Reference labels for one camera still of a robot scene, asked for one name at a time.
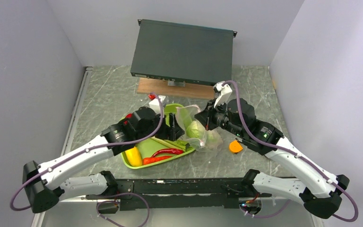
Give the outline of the clear pink zip top bag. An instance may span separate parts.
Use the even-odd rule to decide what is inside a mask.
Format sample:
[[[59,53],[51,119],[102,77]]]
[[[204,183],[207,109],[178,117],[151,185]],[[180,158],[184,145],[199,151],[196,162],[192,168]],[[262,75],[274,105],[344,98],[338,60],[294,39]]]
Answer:
[[[197,105],[182,106],[176,108],[176,121],[178,125],[185,131],[187,126],[195,120],[194,115],[200,112]],[[185,134],[180,137],[180,140],[188,142],[191,147],[199,151],[217,150],[223,144],[220,134],[216,130],[207,131],[207,139],[188,138]]]

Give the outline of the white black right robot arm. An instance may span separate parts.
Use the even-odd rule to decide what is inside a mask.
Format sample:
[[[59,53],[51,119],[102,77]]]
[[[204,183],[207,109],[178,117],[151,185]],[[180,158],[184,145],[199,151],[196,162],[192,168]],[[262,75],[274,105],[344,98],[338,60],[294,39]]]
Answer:
[[[295,148],[283,133],[268,122],[258,120],[254,107],[244,99],[215,106],[210,100],[204,110],[194,115],[206,130],[221,128],[242,140],[248,149],[272,159],[288,169],[296,180],[269,176],[250,169],[242,179],[247,196],[268,193],[295,201],[312,215],[328,219],[339,209],[342,190],[348,187],[345,175],[334,175]]]

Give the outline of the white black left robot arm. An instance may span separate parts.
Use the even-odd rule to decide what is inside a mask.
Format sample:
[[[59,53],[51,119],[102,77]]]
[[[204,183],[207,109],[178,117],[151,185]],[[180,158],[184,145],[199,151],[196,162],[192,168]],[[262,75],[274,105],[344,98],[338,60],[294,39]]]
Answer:
[[[26,163],[23,184],[29,208],[33,213],[41,213],[61,200],[84,194],[112,198],[118,185],[111,172],[101,171],[87,177],[74,175],[151,137],[176,141],[183,134],[175,114],[155,113],[149,107],[141,107],[66,155],[41,164]]]

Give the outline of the green cabbage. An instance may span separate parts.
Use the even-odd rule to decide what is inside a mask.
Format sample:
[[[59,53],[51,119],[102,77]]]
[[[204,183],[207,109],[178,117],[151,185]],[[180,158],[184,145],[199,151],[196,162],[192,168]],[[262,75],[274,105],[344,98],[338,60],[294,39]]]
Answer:
[[[186,128],[186,135],[188,138],[194,139],[207,139],[207,133],[202,124],[196,120],[192,121]]]

